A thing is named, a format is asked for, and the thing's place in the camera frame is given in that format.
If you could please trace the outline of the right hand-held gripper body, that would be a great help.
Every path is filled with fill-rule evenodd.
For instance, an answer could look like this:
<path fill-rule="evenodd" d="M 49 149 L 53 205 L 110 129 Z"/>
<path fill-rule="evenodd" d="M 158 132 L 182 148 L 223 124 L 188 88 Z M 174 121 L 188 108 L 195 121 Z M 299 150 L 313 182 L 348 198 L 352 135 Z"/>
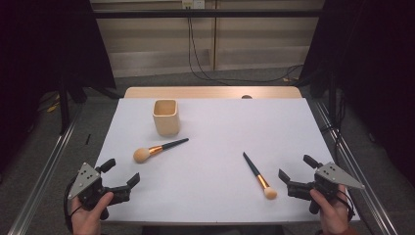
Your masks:
<path fill-rule="evenodd" d="M 320 206 L 309 194 L 311 189 L 320 192 L 328 202 L 338 196 L 340 184 L 360 190 L 365 189 L 362 183 L 334 163 L 307 162 L 307 164 L 315 169 L 314 180 L 308 183 L 300 183 L 287 177 L 287 190 L 289 197 L 310 201 L 309 211 L 313 214 L 319 213 Z"/>

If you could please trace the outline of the beige wooden brush holder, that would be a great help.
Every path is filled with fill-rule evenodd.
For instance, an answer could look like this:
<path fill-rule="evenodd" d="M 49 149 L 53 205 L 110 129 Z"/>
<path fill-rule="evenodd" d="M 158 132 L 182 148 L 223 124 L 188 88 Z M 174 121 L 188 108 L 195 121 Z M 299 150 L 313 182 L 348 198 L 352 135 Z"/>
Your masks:
<path fill-rule="evenodd" d="M 178 103 L 175 100 L 157 100 L 153 118 L 157 133 L 161 136 L 176 135 L 180 131 Z"/>

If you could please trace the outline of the black curtain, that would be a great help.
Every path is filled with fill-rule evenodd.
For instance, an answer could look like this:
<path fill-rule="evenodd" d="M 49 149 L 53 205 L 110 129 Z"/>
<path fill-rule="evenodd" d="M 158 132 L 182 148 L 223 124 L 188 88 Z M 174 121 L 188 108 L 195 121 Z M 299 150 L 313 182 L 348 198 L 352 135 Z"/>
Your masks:
<path fill-rule="evenodd" d="M 114 88 L 90 0 L 0 0 L 0 172 L 37 118 L 42 96 Z"/>
<path fill-rule="evenodd" d="M 415 0 L 324 0 L 300 81 L 330 80 L 415 187 Z"/>

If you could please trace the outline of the black horizontal bar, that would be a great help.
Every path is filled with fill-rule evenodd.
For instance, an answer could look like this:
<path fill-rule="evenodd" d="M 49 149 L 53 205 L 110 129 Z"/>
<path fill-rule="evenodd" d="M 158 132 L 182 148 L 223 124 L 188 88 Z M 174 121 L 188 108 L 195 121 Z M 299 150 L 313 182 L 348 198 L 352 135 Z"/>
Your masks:
<path fill-rule="evenodd" d="M 322 10 L 146 10 L 110 11 L 94 10 L 97 19 L 142 18 L 315 18 Z"/>

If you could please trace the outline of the small slim makeup brush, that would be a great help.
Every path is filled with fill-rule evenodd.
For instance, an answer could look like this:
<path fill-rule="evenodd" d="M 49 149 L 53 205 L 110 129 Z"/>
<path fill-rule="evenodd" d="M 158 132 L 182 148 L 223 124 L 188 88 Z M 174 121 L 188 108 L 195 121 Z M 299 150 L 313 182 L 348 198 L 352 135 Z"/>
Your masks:
<path fill-rule="evenodd" d="M 252 160 L 249 158 L 249 156 L 246 153 L 243 153 L 243 157 L 245 161 L 247 162 L 249 168 L 251 169 L 252 173 L 254 174 L 257 182 L 259 183 L 260 187 L 262 188 L 264 197 L 267 200 L 274 200 L 277 198 L 277 191 L 274 190 L 272 187 L 269 186 L 265 178 L 261 175 L 257 167 L 254 165 Z"/>

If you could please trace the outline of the white table mat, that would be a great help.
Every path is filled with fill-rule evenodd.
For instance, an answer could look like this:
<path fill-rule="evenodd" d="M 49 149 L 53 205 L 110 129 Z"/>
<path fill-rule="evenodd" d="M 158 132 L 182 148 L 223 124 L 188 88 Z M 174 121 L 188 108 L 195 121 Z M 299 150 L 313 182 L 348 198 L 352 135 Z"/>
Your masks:
<path fill-rule="evenodd" d="M 133 159 L 139 148 L 165 143 L 158 135 L 152 99 L 123 99 L 116 108 L 99 155 L 115 159 L 104 174 L 108 187 L 139 172 L 130 200 L 109 208 L 111 222 L 141 224 L 264 224 L 316 220 L 309 203 L 288 196 L 278 177 L 310 182 L 310 155 L 326 164 L 332 156 L 304 99 L 181 99 L 181 129 L 188 141 L 150 157 Z M 243 157 L 246 153 L 277 191 L 267 200 Z"/>

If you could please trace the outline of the large fluffy makeup brush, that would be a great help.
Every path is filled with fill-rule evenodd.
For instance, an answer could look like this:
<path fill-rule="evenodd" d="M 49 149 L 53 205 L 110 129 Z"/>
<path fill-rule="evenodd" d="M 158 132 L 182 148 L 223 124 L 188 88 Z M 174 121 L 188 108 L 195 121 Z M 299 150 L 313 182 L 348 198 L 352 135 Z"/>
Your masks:
<path fill-rule="evenodd" d="M 133 154 L 133 159 L 136 163 L 141 164 L 145 162 L 149 157 L 154 156 L 162 151 L 168 150 L 180 144 L 188 141 L 188 138 L 172 141 L 159 146 L 153 146 L 149 148 L 139 148 Z"/>

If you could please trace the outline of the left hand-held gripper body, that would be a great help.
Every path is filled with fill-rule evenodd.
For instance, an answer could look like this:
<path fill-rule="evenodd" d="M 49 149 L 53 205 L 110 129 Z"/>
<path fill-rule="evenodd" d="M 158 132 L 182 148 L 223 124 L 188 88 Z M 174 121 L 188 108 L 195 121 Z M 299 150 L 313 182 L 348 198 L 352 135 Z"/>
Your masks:
<path fill-rule="evenodd" d="M 77 176 L 69 188 L 68 199 L 72 200 L 77 197 L 86 210 L 93 210 L 100 199 L 108 192 L 114 194 L 110 202 L 116 205 L 130 200 L 131 188 L 125 184 L 115 188 L 105 187 L 103 185 L 101 174 L 88 163 L 83 163 Z"/>

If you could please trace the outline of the person's right hand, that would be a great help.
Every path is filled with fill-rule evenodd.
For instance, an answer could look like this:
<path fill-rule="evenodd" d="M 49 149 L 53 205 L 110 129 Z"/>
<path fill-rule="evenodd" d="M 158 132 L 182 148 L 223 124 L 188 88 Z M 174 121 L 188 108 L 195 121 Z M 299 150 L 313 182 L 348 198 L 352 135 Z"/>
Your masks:
<path fill-rule="evenodd" d="M 318 235 L 341 235 L 348 230 L 347 206 L 338 201 L 329 203 L 317 190 L 309 191 L 312 199 L 320 206 L 321 231 Z"/>

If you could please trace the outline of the black stand post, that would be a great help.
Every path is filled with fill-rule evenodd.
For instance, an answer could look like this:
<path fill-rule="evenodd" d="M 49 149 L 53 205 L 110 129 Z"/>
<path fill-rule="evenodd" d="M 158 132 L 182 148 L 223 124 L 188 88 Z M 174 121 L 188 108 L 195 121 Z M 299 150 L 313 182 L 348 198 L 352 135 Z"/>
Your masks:
<path fill-rule="evenodd" d="M 335 123 L 336 123 L 336 75 L 333 71 L 330 73 L 329 119 L 330 119 L 330 123 L 333 126 L 335 126 Z"/>
<path fill-rule="evenodd" d="M 69 128 L 69 99 L 68 90 L 66 88 L 66 80 L 62 75 L 59 83 L 59 96 L 60 96 L 60 108 L 61 108 L 61 134 L 64 134 Z"/>

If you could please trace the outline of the metal floor rail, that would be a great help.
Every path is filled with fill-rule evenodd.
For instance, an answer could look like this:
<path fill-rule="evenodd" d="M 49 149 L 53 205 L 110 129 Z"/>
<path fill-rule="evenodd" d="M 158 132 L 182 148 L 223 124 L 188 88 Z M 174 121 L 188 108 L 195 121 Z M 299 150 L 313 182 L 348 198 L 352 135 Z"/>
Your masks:
<path fill-rule="evenodd" d="M 334 159 L 365 186 L 364 190 L 354 189 L 352 192 L 353 199 L 358 196 L 364 202 L 363 206 L 354 204 L 361 221 L 365 224 L 371 235 L 399 235 L 392 223 L 391 217 L 367 180 L 344 137 L 330 123 L 328 108 L 323 102 L 316 102 L 315 108 L 318 111 L 319 118 L 324 123 L 323 127 L 327 129 L 327 132 L 333 140 Z"/>
<path fill-rule="evenodd" d="M 30 191 L 28 199 L 23 204 L 22 209 L 18 213 L 18 216 L 11 226 L 8 235 L 25 235 L 28 226 L 30 225 L 34 214 L 36 213 L 45 194 L 49 182 L 51 181 L 52 175 L 56 170 L 58 162 L 64 153 L 68 142 L 70 141 L 73 130 L 77 124 L 80 114 L 82 113 L 82 110 L 83 105 L 76 105 L 72 120 L 69 122 L 69 125 L 65 131 L 59 135 L 53 151 L 49 155 L 45 166 L 38 176 L 33 189 Z"/>

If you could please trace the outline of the person's left hand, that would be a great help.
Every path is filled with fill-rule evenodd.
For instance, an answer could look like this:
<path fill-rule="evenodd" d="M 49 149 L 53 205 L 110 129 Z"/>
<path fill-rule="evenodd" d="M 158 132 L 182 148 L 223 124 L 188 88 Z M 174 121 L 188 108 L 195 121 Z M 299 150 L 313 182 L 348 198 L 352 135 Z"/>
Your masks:
<path fill-rule="evenodd" d="M 101 214 L 107 208 L 114 194 L 106 193 L 92 211 L 82 207 L 79 199 L 71 201 L 71 223 L 73 235 L 101 235 Z"/>

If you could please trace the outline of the white wall socket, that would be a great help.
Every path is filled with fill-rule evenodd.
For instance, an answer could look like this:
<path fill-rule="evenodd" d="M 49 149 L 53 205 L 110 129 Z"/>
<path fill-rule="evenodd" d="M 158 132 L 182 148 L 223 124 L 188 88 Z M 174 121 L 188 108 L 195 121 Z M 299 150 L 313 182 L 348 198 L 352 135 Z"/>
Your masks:
<path fill-rule="evenodd" d="M 182 0 L 182 8 L 186 10 L 202 10 L 206 7 L 205 0 Z"/>

